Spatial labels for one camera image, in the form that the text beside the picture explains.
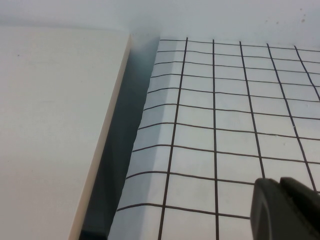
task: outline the grid paper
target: grid paper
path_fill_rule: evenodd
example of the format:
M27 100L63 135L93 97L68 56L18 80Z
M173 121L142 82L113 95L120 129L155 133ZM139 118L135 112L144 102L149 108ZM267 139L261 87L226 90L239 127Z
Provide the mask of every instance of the grid paper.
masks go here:
M248 240L257 178L320 190L320 51L162 39L109 239Z

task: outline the white surface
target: white surface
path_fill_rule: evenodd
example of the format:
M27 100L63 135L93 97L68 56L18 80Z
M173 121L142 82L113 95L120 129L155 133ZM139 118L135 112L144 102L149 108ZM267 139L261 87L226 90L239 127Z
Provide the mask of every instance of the white surface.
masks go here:
M129 35L22 27L0 35L1 237L78 239Z
M3 0L0 23L319 46L319 7L317 0Z

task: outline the black grid line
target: black grid line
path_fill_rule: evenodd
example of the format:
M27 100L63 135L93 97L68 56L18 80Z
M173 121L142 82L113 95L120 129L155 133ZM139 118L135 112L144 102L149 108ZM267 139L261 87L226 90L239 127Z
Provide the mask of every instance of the black grid line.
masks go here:
M135 176L144 175L144 174L167 174L167 172L166 171L142 171L142 172L138 172L138 173L132 174L130 176L127 176L125 179L130 179ZM218 178L214 178L214 177L197 176L197 175L183 174L183 173L179 173L179 172L170 172L169 174L181 176L181 177L186 177L186 178L203 179L203 180L209 180L209 181L218 181L218 182L233 183L233 184L255 185L254 182L218 179Z
M175 124L174 122L158 122L158 123L154 123L151 125L147 125L147 126L142 126L138 128L139 130L142 129L147 129L147 128L151 128L153 126L158 126L158 125L162 125L162 124ZM192 128L198 128L198 129L210 129L210 130L218 130L218 131L227 131L227 132L236 132L236 133L248 133L248 134L254 134L254 131L248 131L248 130L235 130L235 129L226 129L226 128L219 128L219 127L208 127L208 126L198 126L198 125L191 125L191 124L186 124L186 123L180 123L177 122L177 125L181 125L181 126L187 126L187 127L192 127ZM291 138L291 139L296 139L296 136L290 136L290 135L282 135L282 134L276 134L276 133L267 133L267 132L256 132L258 135L268 135L268 136L278 136L278 137L284 137L284 138ZM306 140L315 140L315 141L320 141L320 138L311 138L311 137L299 137L300 139L306 139Z
M157 90L152 90L147 92L147 94L151 94L154 92L158 92L161 90L169 90L169 89L179 89L178 87L165 87L165 88L159 88ZM212 91L204 91L204 90L196 90L196 89L189 89L189 88L181 88L181 90L185 91L192 91L192 92L200 92L200 93L209 93L212 94ZM242 94L242 93L231 93L231 92L223 92L223 91L216 91L216 94L227 94L227 95L236 95L236 96L248 96L247 94ZM283 100L282 97L275 97L275 96L259 96L259 95L250 95L251 97L256 97L256 98L265 98L265 99L281 99ZM295 99L295 98L287 98L287 100L294 100L294 101L302 101L302 102L311 102L311 103L318 103L319 101L317 100L304 100L304 99Z
M162 208L162 205L161 205L161 204L139 203L139 204L133 204L133 205L121 207L121 208L117 209L116 211L119 212L119 211L122 211L122 210L125 210L125 209L131 209L131 208L141 207L141 206L152 206L152 207ZM190 208L184 208L184 207L178 207L178 206L169 206L169 205L166 205L165 208L166 208L166 209L176 209L176 210L181 210L181 211L200 213L200 214L216 215L216 213L211 212L211 211L202 211L202 210L190 209ZM247 219L247 220L250 219L250 217L248 217L248 216L239 216L239 215L225 214L225 213L219 213L218 216L221 216L221 217L229 217L229 218L237 218L237 219Z
M300 62L301 62L301 64L302 64L302 67L303 67L303 69L305 70L305 73L308 75L309 81L310 81L311 85L313 86L313 88L314 88L314 90L315 90L315 93L316 93L316 95L317 95L317 97L318 97L318 99L319 99L319 101L320 101L319 93L318 93L318 91L317 91L317 89L316 89L316 86L314 85L314 83L313 83L312 80L311 80L311 77L310 77L310 75L309 75L309 73L308 73L308 71L307 71L307 69L306 69L306 67L305 67L305 65L304 65L304 62L302 61L302 59L301 59L301 57L300 57L300 55L299 55L298 49L297 49L296 46L294 46L294 48L295 48L296 54L298 55L299 60L300 60Z
M158 76L152 76L151 79L158 78L158 77L162 77L162 76L170 76L170 75L171 75L171 76L180 76L180 74L168 73L168 74L162 74L162 75L158 75ZM188 75L188 74L184 74L183 76L186 76L186 77L194 77L194 78L212 79L212 77L210 77L210 76L197 76L197 75ZM216 77L215 79L245 81L245 79L227 78L227 77ZM267 84L279 84L278 82L274 82L274 81L254 81L254 80L248 80L248 82L267 83ZM285 85L297 85L297 86L308 86L308 87L311 87L311 86L312 86L312 85L308 85L308 84L288 83L288 82L283 82L282 84L285 84Z
M176 103L164 103L164 104L159 104L156 106L151 106L148 108L145 108L143 111L149 110L149 109L154 109L157 107L161 106L166 106L166 105L177 105ZM214 110L213 108L210 107L201 107L201 106L191 106L191 105L184 105L180 104L180 106L183 107L189 107L189 108L195 108L195 109L206 109L206 110ZM238 112L238 113L245 113L245 114L250 114L250 111L242 111L242 110L235 110L235 109L221 109L221 108L216 108L215 110L218 111L227 111L227 112ZM259 114L259 115L266 115L266 116L276 116L276 117L289 117L289 115L281 115L281 114L272 114L272 113L263 113L263 112L253 112L254 114ZM309 120L320 120L320 118L316 117L305 117L305 116L292 116L294 119L309 119Z
M222 55L222 56L230 56L230 57L239 57L241 58L240 55L230 55L230 54L220 54L216 53L215 55ZM270 59L269 57L266 56L246 56L243 55L244 58L259 58L259 59ZM300 60L296 59L284 59L284 58L274 58L273 60L281 60L281 61L292 61L292 62L300 62ZM313 63L313 64L320 64L318 61L303 61L305 63ZM159 64L172 64L172 63L182 63L182 61L163 61L163 62L157 62L154 65L159 65ZM212 65L209 63L200 63L200 62L192 62L192 61L186 61L188 64L199 64L199 65Z
M170 144L155 144L152 146L147 146L139 149L135 149L132 152L138 152L143 151L145 149L150 148L156 148L156 147L171 147ZM195 148L195 147L189 147L189 146L180 146L180 145L173 145L174 148L181 148L181 149L189 149L189 150L195 150L200 152L208 152L208 153L214 153L214 150L210 149L201 149L201 148ZM235 153L235 152L226 152L226 151L216 151L217 154L227 154L227 155L234 155L234 156L243 156L243 157L251 157L251 158L259 158L257 155L251 155L251 154L243 154L243 153ZM270 160L279 160L279 161L287 161L287 162L297 162L297 163L305 163L304 160L297 160L297 159L288 159L288 158L279 158L279 157L271 157L271 156L261 156L263 159L270 159ZM308 161L309 164L318 164L320 165L320 162L316 161Z
M185 40L160 39L160 41L176 41L176 42L182 42L182 41L185 41ZM201 44L211 44L211 42L208 42L208 41L193 41L193 40L189 40L189 42L201 43ZM239 46L238 44L234 44L234 43L221 43L221 42L216 42L215 44ZM242 46L243 46L243 47L267 48L267 46L262 46L262 45L248 45L248 44L243 44ZM269 48L270 48L270 49L295 50L295 48L279 47L279 46L269 46ZM311 50L311 49L298 49L298 50L299 50L299 51L306 51L306 52L316 52L316 53L320 53L320 50Z
M184 56L183 56L183 63L182 63L182 69L181 69L181 77L180 77L178 98L177 98L177 102L176 102L175 118L174 118L174 125L173 125L172 141L171 141L171 146L170 146L168 169L167 169L167 175L166 175L166 180L165 180L165 188L164 188L164 196L163 196L163 204L162 204L162 211L161 211L161 219L160 219L158 240L161 240L162 229L163 229L163 225L164 225L166 202L167 202L167 193L168 193L170 169L171 169L171 161L172 161L172 155L173 155L174 143L175 143L175 134L176 134L176 127L177 127L177 119L178 119L178 111L179 111L179 102L180 102L180 95L181 95L182 80L183 80L184 69L185 69L187 45L188 45L188 38L186 38L186 40L185 40Z
M300 138L299 138L299 135L298 135L298 131L296 129L296 125L295 125L295 122L294 122L294 119L291 115L291 111L290 111L290 108L289 108L289 104L288 104L288 101L286 99L286 95L285 95L285 92L284 92L284 89L282 87L282 84L281 84L281 81L280 81L280 78L279 78L279 75L278 75L278 72L277 72L277 68L276 68L276 65L275 65L275 62L274 60L272 59L272 55L271 55L271 51L270 51L270 48L269 48L269 44L266 44L267 47L268 47L268 51L269 51L269 54L270 54L270 58L271 58L271 61L272 61L272 64L273 64L273 67L274 67L274 71L275 71L275 74L276 74L276 77L278 79L278 82L279 82L279 85L280 85L280 88L281 88L281 92L282 92L282 95L283 95L283 99L285 101L285 104L286 104L286 107L288 109L288 113L289 113L289 116L290 116L290 119L291 119L291 122L292 122L292 127L293 127L293 130L294 130L294 133L295 133L295 136L296 136L296 139L299 143L299 146L300 146L300 149L301 149L301 153L302 153L302 156L303 156L303 159L304 159L304 162L305 162L305 166L306 166L306 169L309 173L309 177L310 177L310 180L311 180L311 183L312 183L312 187L313 187L313 190L316 191L316 185L315 185L315 182L314 182L314 179L312 177L312 174L311 174L311 171L310 171L310 168L309 168L309 164L307 162L307 158L306 158L306 155L305 155L305 151L304 151L304 148L302 146L302 143L300 141Z
M244 60L244 56L243 56L243 52L242 52L241 41L239 42L239 45L240 45L240 51L241 51L241 57L242 57L242 64L243 64L243 72L244 72L244 78L245 78L245 83L246 83L246 90L248 92L248 99L249 99L249 105L250 105L250 111L251 111L251 117L252 117L252 123L253 123L253 129L254 129L254 135L255 135L255 141L256 141L256 147L257 147L258 155L259 155L261 173L262 173L262 178L265 178L264 164L263 164L262 158L261 158L260 144L259 144L259 139L258 139L258 134L257 134L257 127L256 127L254 110L252 108L252 103L251 103L249 83L248 83L248 79L247 79L246 66L245 66L245 60Z
M173 52L183 52L183 50L163 50L163 51L157 51L157 53L173 53ZM210 52L205 52L205 51L194 51L194 50L188 50L187 52L193 52L193 53L198 53L198 54L212 54ZM225 54L225 53L215 53L215 55L218 56L229 56L229 57L241 57L241 55L236 55L236 54ZM244 58L257 58L257 59L270 59L267 56L250 56L250 55L243 55ZM296 59L286 59L286 58L274 58L273 60L282 60L282 61L293 61L293 62L300 62L300 60ZM318 61L304 61L305 63L313 63L313 64L320 64Z
M190 62L185 62L185 63L211 66L211 64L197 63L197 62L191 62L191 61ZM234 69L243 68L242 66L230 66L230 65L220 65L220 64L216 64L214 66L215 67L222 67L222 68L234 68ZM271 68L261 68L261 67L246 67L246 69L273 71L273 69L271 69ZM288 73L303 73L303 74L305 73L304 71L294 71L294 70L284 70L284 69L277 69L277 71L288 72ZM320 75L320 73L318 73L318 72L310 72L310 74Z
M213 83L213 149L214 149L214 178L218 178L217 162L217 129L216 129L216 78L215 78L215 40L212 40L212 83ZM214 181L215 201L215 239L219 240L219 203L218 203L218 182Z

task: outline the white wall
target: white wall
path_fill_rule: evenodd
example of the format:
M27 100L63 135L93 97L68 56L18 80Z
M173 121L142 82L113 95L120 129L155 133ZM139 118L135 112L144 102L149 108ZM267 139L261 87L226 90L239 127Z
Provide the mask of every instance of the white wall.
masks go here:
M2 0L0 23L319 46L318 0Z

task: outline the black plastic object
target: black plastic object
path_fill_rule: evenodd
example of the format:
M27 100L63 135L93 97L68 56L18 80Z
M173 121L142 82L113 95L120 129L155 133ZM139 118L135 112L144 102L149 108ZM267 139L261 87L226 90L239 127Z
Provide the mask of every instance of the black plastic object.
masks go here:
M259 178L250 221L254 240L320 240L320 196L291 177Z

